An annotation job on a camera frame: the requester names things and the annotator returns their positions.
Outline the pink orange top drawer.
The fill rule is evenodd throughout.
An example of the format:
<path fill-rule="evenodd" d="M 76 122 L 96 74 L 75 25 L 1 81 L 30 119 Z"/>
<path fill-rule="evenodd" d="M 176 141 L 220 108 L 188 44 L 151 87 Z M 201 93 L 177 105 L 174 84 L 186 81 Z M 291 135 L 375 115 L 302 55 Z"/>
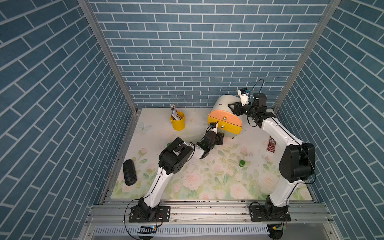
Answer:
<path fill-rule="evenodd" d="M 212 110 L 209 113 L 209 117 L 224 121 L 226 123 L 241 127 L 243 125 L 241 119 L 234 115 L 232 112 L 224 110 Z"/>

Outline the yellow drawer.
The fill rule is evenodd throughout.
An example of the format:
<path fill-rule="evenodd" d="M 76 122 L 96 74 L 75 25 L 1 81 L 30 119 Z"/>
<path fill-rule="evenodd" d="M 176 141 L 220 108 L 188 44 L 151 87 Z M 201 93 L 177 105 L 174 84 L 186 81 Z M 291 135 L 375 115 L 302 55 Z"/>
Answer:
<path fill-rule="evenodd" d="M 207 118 L 208 124 L 218 122 L 218 129 L 221 131 L 225 131 L 227 133 L 231 133 L 233 135 L 239 135 L 242 131 L 243 125 L 242 122 L 239 123 L 230 123 L 223 119 L 217 119 L 211 116 Z"/>

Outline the white round drawer cabinet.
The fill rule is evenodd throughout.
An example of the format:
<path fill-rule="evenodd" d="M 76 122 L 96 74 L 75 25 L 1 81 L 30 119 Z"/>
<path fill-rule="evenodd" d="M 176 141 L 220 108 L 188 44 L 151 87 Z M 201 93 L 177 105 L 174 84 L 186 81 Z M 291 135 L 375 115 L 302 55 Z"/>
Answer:
<path fill-rule="evenodd" d="M 224 111 L 232 112 L 229 109 L 228 104 L 233 104 L 236 102 L 241 102 L 241 99 L 239 97 L 236 97 L 236 96 L 224 95 L 224 96 L 221 96 L 217 99 L 212 110 L 224 110 Z"/>

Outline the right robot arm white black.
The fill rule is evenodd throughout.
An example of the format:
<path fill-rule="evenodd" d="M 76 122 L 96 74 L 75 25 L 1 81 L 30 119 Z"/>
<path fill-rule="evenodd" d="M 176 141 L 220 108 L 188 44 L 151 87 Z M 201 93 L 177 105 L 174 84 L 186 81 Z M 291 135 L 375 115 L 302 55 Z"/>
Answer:
<path fill-rule="evenodd" d="M 238 90 L 239 102 L 228 104 L 233 114 L 245 115 L 256 126 L 267 132 L 270 137 L 284 148 L 279 163 L 281 178 L 275 190 L 267 196 L 264 211 L 268 219 L 288 213 L 289 198 L 298 185 L 315 173 L 315 146 L 304 143 L 289 132 L 276 115 L 267 111 L 267 96 L 262 93 L 250 95 L 247 88 Z"/>

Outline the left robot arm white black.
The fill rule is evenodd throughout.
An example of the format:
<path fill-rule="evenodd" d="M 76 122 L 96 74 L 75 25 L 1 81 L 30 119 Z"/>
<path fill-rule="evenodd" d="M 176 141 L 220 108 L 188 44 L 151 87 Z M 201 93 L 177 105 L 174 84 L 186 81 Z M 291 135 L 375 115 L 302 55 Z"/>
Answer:
<path fill-rule="evenodd" d="M 181 138 L 173 140 L 159 155 L 159 168 L 149 191 L 132 207 L 131 216 L 142 222 L 153 221 L 158 213 L 161 196 L 171 178 L 191 159 L 202 160 L 217 145 L 224 143 L 224 133 L 208 130 L 197 143 Z"/>

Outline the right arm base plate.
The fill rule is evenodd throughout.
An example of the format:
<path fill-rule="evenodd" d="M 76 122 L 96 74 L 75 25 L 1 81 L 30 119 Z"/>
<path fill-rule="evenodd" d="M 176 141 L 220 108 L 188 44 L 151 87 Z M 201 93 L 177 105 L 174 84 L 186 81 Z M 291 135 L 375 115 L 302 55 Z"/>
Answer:
<path fill-rule="evenodd" d="M 252 222 L 290 222 L 291 216 L 287 207 L 267 207 L 252 205 L 249 207 Z"/>

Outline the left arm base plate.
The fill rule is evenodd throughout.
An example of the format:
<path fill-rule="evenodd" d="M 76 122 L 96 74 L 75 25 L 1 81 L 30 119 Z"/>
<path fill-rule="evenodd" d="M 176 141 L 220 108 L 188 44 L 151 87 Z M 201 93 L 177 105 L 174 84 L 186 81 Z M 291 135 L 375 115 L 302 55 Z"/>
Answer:
<path fill-rule="evenodd" d="M 134 206 L 129 214 L 129 223 L 168 223 L 170 221 L 171 207 L 159 206 L 144 210 Z"/>

